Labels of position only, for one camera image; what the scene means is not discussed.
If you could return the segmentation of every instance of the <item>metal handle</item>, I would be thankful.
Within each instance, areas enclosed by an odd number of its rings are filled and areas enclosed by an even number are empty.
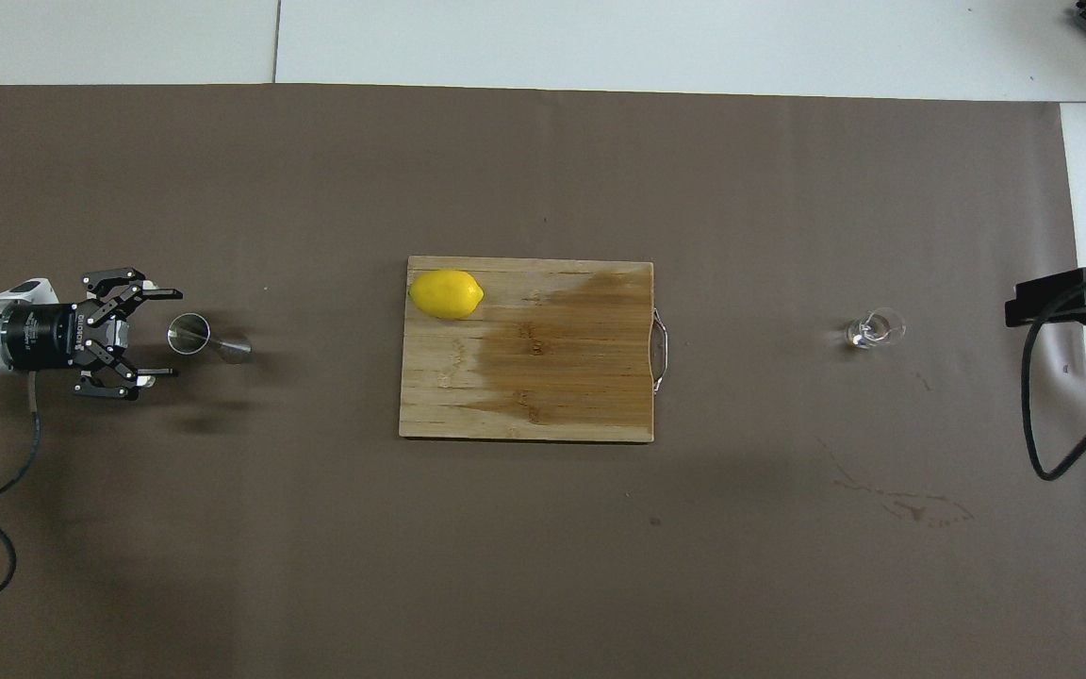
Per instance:
[[[665,322],[660,320],[660,311],[653,306],[652,310],[652,328],[660,328],[660,374],[656,375],[655,370],[652,374],[652,394],[655,395],[656,392],[660,391],[660,381],[665,378],[665,373],[668,373],[668,328],[665,327]]]

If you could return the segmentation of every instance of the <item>yellow lemon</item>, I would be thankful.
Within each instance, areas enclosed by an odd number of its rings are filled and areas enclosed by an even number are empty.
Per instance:
[[[419,275],[409,287],[409,299],[435,318],[464,318],[483,299],[483,289],[466,271],[440,268]]]

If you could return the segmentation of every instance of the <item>wood grain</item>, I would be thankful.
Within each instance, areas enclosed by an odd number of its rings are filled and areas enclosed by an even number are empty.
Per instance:
[[[475,276],[460,320],[405,297],[401,435],[651,442],[651,262],[409,257]]]

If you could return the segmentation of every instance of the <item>cutting board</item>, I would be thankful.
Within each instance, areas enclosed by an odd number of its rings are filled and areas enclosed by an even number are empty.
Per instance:
[[[409,257],[469,272],[475,313],[404,305],[401,435],[440,439],[653,439],[652,262]]]

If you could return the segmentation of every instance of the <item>brown table surface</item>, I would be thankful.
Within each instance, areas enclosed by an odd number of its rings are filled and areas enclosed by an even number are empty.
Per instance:
[[[655,262],[656,441],[397,438],[408,254]],[[0,87],[0,289],[128,265],[184,375],[41,376],[0,678],[1086,676],[1086,460],[1032,474],[1003,327],[1075,265],[1057,104]],[[842,347],[883,304],[905,343]],[[184,311],[257,361],[176,360]],[[28,439],[0,377],[0,480]]]

